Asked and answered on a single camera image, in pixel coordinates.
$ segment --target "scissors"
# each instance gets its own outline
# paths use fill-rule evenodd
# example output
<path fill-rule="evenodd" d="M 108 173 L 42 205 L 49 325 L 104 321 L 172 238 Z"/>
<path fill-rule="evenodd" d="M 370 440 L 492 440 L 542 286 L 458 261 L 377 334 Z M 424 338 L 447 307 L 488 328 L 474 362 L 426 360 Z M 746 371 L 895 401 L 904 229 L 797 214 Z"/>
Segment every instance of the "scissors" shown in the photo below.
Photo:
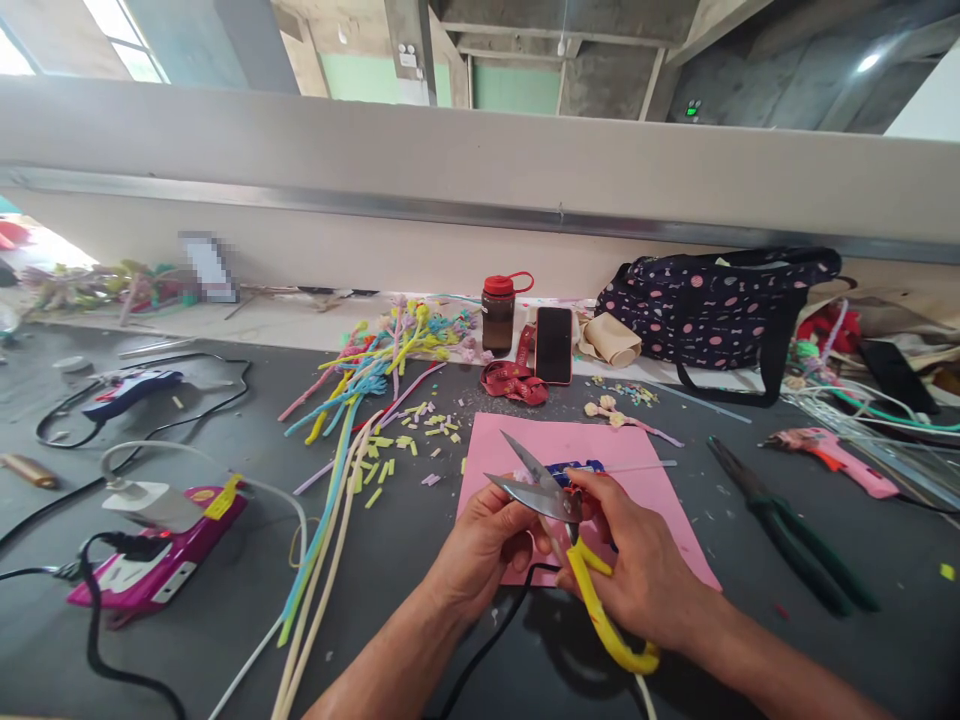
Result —
<path fill-rule="evenodd" d="M 654 672 L 660 664 L 660 650 L 653 643 L 648 642 L 642 654 L 633 652 L 623 641 L 620 631 L 610 622 L 593 587 L 588 568 L 607 577 L 613 575 L 613 568 L 587 547 L 583 538 L 580 537 L 580 523 L 583 522 L 583 492 L 578 488 L 565 490 L 523 445 L 506 433 L 503 433 L 503 436 L 537 484 L 507 480 L 491 473 L 484 473 L 484 475 L 514 500 L 540 514 L 540 522 L 543 523 L 544 530 L 551 539 L 551 545 L 557 557 L 560 557 L 560 545 L 544 517 L 560 520 L 565 524 L 570 539 L 567 561 L 570 563 L 570 569 L 573 570 L 577 585 L 580 587 L 580 594 L 583 596 L 583 603 L 587 606 L 587 612 L 590 614 L 593 627 L 603 647 L 606 648 L 610 657 L 628 672 L 638 675 L 649 675 Z"/>
<path fill-rule="evenodd" d="M 747 499 L 747 508 L 760 521 L 787 564 L 827 610 L 834 615 L 850 615 L 853 608 L 847 598 L 861 610 L 880 610 L 880 605 L 863 582 L 784 498 L 771 493 L 756 473 L 717 438 L 711 436 L 707 445 L 740 488 Z"/>

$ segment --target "polka dot bag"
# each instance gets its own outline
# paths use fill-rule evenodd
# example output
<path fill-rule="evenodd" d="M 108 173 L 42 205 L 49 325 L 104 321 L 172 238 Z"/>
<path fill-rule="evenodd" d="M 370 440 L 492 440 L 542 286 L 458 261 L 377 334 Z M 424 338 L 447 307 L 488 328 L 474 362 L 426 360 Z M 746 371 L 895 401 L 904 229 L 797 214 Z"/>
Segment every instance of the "polka dot bag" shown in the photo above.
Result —
<path fill-rule="evenodd" d="M 841 269 L 827 248 L 768 248 L 715 255 L 641 257 L 624 264 L 597 298 L 643 340 L 642 354 L 676 364 L 701 395 L 769 406 L 779 396 L 787 350 L 807 290 Z M 697 388 L 684 366 L 760 365 L 764 395 Z"/>

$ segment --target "workbench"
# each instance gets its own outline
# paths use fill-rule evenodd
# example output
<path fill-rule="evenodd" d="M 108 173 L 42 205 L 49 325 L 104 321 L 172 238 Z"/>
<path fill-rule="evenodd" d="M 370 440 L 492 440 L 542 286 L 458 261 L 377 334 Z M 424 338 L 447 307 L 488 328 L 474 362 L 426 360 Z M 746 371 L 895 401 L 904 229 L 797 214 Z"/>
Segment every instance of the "workbench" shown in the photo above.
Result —
<path fill-rule="evenodd" d="M 155 426 L 196 413 L 236 391 L 236 386 L 215 386 L 235 381 L 236 366 L 207 359 L 172 365 L 187 374 L 188 384 L 177 391 L 185 410 L 179 410 L 169 394 L 158 393 L 109 422 L 87 447 L 58 450 L 34 440 L 37 421 L 69 392 L 51 367 L 54 361 L 84 355 L 97 371 L 110 370 L 136 362 L 119 361 L 118 351 L 153 342 L 156 338 L 121 332 L 33 325 L 16 348 L 6 351 L 8 364 L 0 367 L 0 452 L 35 458 L 60 475 L 63 489 L 34 488 L 0 470 L 0 531 L 66 490 L 95 479 L 99 455 L 107 447 L 141 439 Z M 276 419 L 313 382 L 316 366 L 329 354 L 200 341 L 182 351 L 195 350 L 252 360 L 250 392 L 199 426 L 176 428 L 157 439 L 188 442 L 238 472 L 287 491 L 329 461 L 335 436 L 308 448 L 304 434 L 284 438 L 285 426 Z M 407 378 L 425 367 L 408 363 Z M 584 403 L 596 402 L 600 395 L 587 378 L 551 388 L 545 406 L 530 408 L 488 397 L 478 385 L 479 372 L 477 367 L 448 365 L 405 405 L 433 400 L 439 412 L 471 419 L 483 411 L 598 421 L 583 414 Z M 369 417 L 388 399 L 366 400 L 358 418 Z M 459 407 L 458 399 L 465 407 Z M 960 700 L 960 588 L 941 577 L 939 568 L 941 563 L 960 566 L 957 531 L 933 513 L 869 498 L 810 456 L 758 448 L 776 430 L 815 424 L 793 406 L 781 401 L 769 410 L 729 407 L 753 423 L 731 420 L 662 392 L 651 409 L 631 406 L 637 417 L 686 443 L 677 449 L 653 440 L 661 459 L 678 462 L 667 473 L 726 597 L 895 715 L 951 715 Z M 52 430 L 76 427 L 73 437 L 80 437 L 86 422 L 75 411 Z M 385 434 L 400 432 L 398 425 Z M 716 464 L 705 443 L 710 434 L 753 467 L 773 492 L 790 500 L 863 578 L 882 612 L 857 612 L 838 620 L 820 606 Z M 436 557 L 454 524 L 469 422 L 460 435 L 461 445 L 443 443 L 443 452 L 433 459 L 430 451 L 440 443 L 425 445 L 418 435 L 419 457 L 395 454 L 397 474 L 387 480 L 377 503 L 369 510 L 354 506 L 341 569 L 291 717 L 299 717 L 347 667 Z M 442 480 L 434 487 L 422 486 L 420 480 L 431 472 Z M 188 455 L 153 449 L 144 451 L 126 474 L 183 489 L 225 479 Z M 321 513 L 325 491 L 323 481 L 302 496 L 308 516 Z M 90 492 L 37 525 L 0 557 L 0 571 L 59 565 L 72 560 L 81 542 L 95 532 L 135 531 L 100 508 L 104 498 L 102 490 Z M 168 608 L 122 630 L 101 632 L 104 658 L 164 681 L 179 694 L 191 718 L 207 717 L 280 612 L 294 575 L 287 557 L 295 525 L 282 500 L 255 493 Z M 94 557 L 107 554 L 108 548 L 97 546 Z M 0 586 L 0 714 L 169 718 L 169 708 L 153 692 L 104 680 L 89 669 L 84 659 L 89 611 L 65 603 L 68 589 L 46 576 L 15 578 Z M 498 593 L 495 607 L 501 619 L 517 592 L 504 588 Z M 779 614 L 777 605 L 788 618 Z M 439 712 L 454 680 L 495 624 L 495 614 L 486 613 L 464 639 L 428 705 L 428 716 Z M 286 651 L 268 649 L 224 717 L 267 717 L 285 656 Z M 759 716 L 743 698 L 670 653 L 648 682 L 664 720 Z M 606 656 L 582 606 L 561 591 L 538 590 L 473 674 L 453 717 L 641 717 L 633 687 L 632 678 Z"/>

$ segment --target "red bottle cap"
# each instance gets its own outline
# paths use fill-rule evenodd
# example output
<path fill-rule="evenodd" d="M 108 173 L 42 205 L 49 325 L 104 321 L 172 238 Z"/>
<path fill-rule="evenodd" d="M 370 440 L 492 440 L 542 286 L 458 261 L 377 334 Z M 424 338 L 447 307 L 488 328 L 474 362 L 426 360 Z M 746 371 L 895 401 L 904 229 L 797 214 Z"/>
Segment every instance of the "red bottle cap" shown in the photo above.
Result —
<path fill-rule="evenodd" d="M 530 284 L 527 287 L 518 290 L 513 286 L 513 278 L 518 275 L 526 275 L 530 278 Z M 517 293 L 527 292 L 533 287 L 533 275 L 528 272 L 518 272 L 513 275 L 491 275 L 483 281 L 483 291 L 488 295 L 498 297 L 513 297 Z"/>

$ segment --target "smartphone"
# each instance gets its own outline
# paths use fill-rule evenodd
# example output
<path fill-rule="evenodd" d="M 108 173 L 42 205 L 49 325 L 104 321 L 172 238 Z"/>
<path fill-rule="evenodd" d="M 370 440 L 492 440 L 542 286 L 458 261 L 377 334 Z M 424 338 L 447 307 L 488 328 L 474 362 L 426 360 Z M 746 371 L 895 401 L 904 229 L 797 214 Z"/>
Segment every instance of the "smartphone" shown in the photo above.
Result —
<path fill-rule="evenodd" d="M 567 308 L 537 309 L 537 377 L 547 385 L 573 380 L 573 312 Z"/>
<path fill-rule="evenodd" d="M 930 396 L 900 348 L 882 340 L 861 340 L 860 357 L 877 381 L 880 390 L 896 398 L 914 412 L 936 415 L 940 407 Z"/>

